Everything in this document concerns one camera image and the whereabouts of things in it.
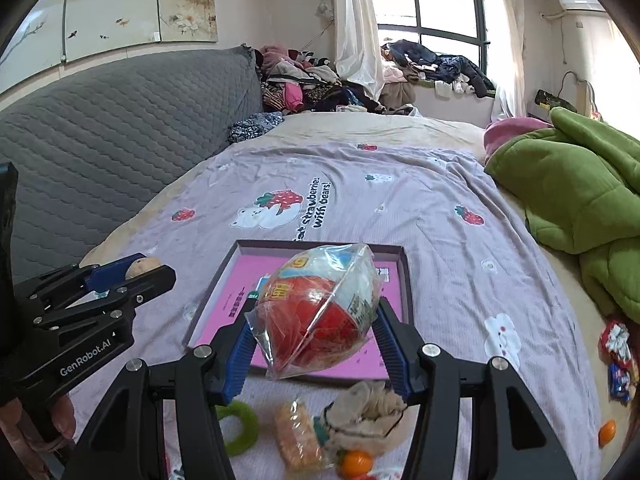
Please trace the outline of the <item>white curtain left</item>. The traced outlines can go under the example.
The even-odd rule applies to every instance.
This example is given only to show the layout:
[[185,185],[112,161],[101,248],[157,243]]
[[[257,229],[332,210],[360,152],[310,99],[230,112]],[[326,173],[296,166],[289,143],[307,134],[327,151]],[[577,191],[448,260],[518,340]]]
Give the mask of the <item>white curtain left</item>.
[[373,0],[320,0],[317,12],[334,27],[337,73],[376,100],[384,76]]

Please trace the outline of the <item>pink and blue book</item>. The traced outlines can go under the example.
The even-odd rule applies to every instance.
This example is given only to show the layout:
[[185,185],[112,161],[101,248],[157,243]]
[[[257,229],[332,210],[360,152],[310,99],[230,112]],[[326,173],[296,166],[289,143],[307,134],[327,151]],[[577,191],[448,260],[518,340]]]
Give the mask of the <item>pink and blue book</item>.
[[[401,322],[413,322],[413,306],[408,263],[398,246],[374,246],[374,261],[382,276],[381,294]],[[260,250],[240,246],[221,265],[192,324],[186,345],[190,348],[208,344],[222,326],[233,323],[249,299],[256,297],[270,274],[294,255],[292,250]],[[346,386],[365,379],[385,379],[386,368],[374,336],[348,360],[305,377],[307,382]]]

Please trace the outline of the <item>pink pillow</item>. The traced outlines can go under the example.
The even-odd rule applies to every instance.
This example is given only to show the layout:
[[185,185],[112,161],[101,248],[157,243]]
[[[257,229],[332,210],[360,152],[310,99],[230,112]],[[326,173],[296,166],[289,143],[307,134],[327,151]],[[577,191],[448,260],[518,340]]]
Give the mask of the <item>pink pillow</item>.
[[533,117],[511,117],[492,122],[486,128],[483,139],[485,160],[516,136],[549,127],[548,122]]

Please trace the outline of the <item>clothes pile on windowsill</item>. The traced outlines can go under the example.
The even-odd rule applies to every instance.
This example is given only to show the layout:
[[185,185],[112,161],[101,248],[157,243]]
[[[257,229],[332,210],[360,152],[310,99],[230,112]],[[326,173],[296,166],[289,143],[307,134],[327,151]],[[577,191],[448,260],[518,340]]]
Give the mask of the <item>clothes pile on windowsill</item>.
[[393,61],[414,84],[421,78],[453,87],[466,84],[478,98],[496,95],[496,86],[485,73],[463,55],[438,54],[422,44],[401,39],[382,44],[381,53]]

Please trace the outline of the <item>blue patterned cloth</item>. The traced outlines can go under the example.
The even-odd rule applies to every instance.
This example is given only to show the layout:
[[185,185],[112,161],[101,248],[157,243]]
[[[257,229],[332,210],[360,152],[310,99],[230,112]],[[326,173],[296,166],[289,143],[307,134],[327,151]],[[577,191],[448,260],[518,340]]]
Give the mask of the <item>blue patterned cloth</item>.
[[231,144],[257,139],[284,122],[281,112],[256,113],[235,122],[228,134]]

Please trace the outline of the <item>white curtain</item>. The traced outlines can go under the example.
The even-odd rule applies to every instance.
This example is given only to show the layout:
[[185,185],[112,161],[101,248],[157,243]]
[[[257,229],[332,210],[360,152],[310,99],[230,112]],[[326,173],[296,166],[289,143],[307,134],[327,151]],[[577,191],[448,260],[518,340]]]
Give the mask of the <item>white curtain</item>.
[[483,0],[487,76],[496,86],[491,120],[526,115],[524,0]]
[[334,27],[337,73],[376,100],[384,76],[373,0],[320,0],[317,12]]

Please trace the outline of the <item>pile of clothes by headboard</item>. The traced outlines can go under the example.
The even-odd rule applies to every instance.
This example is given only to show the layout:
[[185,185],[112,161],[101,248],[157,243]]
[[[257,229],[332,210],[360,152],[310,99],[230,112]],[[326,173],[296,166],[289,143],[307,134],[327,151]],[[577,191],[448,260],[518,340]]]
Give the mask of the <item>pile of clothes by headboard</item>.
[[373,114],[388,113],[361,84],[338,76],[328,58],[315,58],[312,52],[288,50],[277,44],[255,49],[254,53],[266,112],[291,115],[356,107]]

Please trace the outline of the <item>orange tangerine with leaf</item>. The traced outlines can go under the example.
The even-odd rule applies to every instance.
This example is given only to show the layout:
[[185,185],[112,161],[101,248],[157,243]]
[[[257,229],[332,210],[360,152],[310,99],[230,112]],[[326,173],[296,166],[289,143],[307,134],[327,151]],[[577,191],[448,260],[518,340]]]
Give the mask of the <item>orange tangerine with leaf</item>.
[[338,454],[336,470],[342,479],[362,479],[370,474],[373,465],[374,458],[369,453],[348,450]]

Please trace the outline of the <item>shallow grey cardboard box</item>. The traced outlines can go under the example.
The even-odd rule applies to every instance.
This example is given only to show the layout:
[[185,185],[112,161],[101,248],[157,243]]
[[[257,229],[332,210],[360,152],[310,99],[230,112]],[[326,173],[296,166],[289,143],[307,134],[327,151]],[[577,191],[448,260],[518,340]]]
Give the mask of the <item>shallow grey cardboard box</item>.
[[254,367],[327,385],[384,380],[373,335],[385,304],[413,323],[409,265],[400,246],[238,240],[213,277],[186,338],[194,349],[240,323]]

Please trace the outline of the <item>floral wall painting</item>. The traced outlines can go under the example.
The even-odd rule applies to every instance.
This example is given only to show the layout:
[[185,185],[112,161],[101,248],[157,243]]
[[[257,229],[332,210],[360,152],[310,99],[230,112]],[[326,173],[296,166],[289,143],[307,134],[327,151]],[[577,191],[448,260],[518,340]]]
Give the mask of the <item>floral wall painting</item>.
[[217,40],[215,0],[38,0],[1,66],[39,72],[138,44]]

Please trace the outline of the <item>purple strawberry print sheet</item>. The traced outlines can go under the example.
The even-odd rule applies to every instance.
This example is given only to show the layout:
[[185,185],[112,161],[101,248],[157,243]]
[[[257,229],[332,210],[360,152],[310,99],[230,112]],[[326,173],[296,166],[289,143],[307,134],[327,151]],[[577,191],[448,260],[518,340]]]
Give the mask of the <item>purple strawberry print sheet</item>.
[[143,306],[129,355],[183,355],[186,334],[237,240],[367,243],[407,256],[416,328],[453,356],[505,356],[558,435],[575,474],[597,478],[600,406],[577,315],[541,248],[471,155],[345,143],[235,146],[161,192],[126,242],[177,274]]

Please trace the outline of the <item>red surprise egg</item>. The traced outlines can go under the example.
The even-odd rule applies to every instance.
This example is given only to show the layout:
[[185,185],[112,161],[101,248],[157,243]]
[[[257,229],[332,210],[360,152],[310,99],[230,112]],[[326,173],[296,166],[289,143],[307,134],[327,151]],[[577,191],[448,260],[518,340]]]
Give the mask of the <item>red surprise egg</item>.
[[382,286],[367,244],[320,246],[289,258],[245,315],[267,377],[320,372],[357,353],[368,341]]

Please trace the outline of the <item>walnut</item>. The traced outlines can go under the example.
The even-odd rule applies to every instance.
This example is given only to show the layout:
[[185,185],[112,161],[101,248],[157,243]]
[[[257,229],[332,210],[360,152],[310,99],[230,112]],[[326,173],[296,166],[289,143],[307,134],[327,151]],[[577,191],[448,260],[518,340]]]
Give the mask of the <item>walnut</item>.
[[160,262],[160,259],[155,257],[143,257],[134,260],[134,262],[131,263],[130,266],[128,266],[128,269],[125,273],[125,280],[132,280],[137,276],[157,269],[161,265],[162,263]]

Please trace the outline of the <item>small snack wrappers pile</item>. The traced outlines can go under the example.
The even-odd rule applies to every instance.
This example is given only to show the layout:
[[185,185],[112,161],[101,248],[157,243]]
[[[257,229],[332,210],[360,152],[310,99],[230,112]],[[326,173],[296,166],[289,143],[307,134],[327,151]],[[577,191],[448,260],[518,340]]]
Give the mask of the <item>small snack wrappers pile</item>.
[[610,321],[601,333],[599,348],[608,363],[608,394],[627,404],[634,400],[639,385],[639,367],[629,343],[630,331],[620,321]]

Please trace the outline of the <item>cracker pack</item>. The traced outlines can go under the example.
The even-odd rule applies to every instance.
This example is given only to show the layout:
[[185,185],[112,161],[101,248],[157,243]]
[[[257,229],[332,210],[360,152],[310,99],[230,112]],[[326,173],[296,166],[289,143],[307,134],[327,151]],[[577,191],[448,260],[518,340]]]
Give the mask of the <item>cracker pack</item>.
[[306,404],[293,400],[274,414],[278,448],[287,472],[310,474],[331,465]]

